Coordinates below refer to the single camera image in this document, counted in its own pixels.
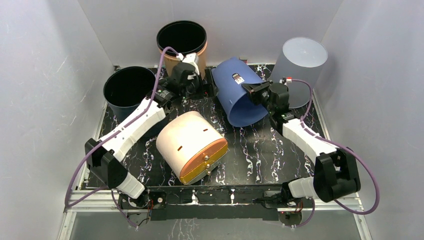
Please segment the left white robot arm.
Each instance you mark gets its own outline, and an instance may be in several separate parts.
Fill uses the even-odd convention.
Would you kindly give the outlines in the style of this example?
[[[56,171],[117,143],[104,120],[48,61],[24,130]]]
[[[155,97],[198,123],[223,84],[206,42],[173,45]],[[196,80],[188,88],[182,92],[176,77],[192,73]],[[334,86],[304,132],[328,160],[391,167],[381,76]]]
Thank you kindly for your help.
[[[215,97],[218,88],[207,69],[204,77],[191,63],[180,62],[171,75],[161,78],[144,67],[126,67],[115,72],[103,92],[117,108],[123,108],[120,124],[98,140],[89,139],[84,161],[89,171],[107,188],[129,197],[137,208],[149,203],[147,188],[122,164],[127,152],[146,135],[158,134],[168,115],[183,100]]]

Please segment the large grey container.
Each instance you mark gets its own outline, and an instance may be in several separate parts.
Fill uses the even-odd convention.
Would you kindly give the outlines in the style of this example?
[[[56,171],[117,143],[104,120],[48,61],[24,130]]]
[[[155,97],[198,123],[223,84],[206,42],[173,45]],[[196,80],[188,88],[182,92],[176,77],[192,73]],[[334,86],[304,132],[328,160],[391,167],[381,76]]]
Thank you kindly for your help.
[[[291,38],[282,46],[268,80],[277,82],[291,77],[303,80],[314,88],[327,59],[328,52],[319,41],[308,37]],[[303,107],[310,99],[310,90],[305,83],[289,83],[288,92],[291,109]]]

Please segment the blue plastic bucket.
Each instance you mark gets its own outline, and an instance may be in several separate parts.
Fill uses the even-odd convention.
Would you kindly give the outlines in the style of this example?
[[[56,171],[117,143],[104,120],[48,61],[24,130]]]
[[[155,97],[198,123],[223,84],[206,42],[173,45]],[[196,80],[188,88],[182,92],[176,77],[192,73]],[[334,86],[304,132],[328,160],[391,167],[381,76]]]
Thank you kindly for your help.
[[[263,79],[245,62],[232,57],[214,68],[212,76],[218,88],[217,98],[232,126],[246,127],[260,121],[268,114],[262,105],[252,103],[248,93],[242,87],[242,84],[263,82]]]

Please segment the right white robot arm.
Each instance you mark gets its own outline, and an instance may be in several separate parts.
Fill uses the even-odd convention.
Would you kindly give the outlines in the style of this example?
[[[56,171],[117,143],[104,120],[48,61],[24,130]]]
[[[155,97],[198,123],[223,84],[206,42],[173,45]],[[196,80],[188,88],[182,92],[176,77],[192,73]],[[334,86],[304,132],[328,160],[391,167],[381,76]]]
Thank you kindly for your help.
[[[281,192],[272,196],[272,200],[295,207],[302,198],[328,203],[360,190],[356,158],[347,150],[321,140],[318,133],[290,110],[289,88],[284,82],[243,83],[241,86],[253,104],[265,107],[271,126],[314,161],[312,177],[283,183]]]

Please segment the dark navy bucket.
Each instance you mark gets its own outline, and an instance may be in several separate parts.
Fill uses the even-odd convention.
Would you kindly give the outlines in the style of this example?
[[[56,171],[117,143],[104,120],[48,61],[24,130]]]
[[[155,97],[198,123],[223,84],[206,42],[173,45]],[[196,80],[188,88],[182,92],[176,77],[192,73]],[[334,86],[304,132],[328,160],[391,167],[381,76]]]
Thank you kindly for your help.
[[[103,96],[119,124],[151,93],[154,83],[153,71],[141,66],[122,68],[107,79]]]

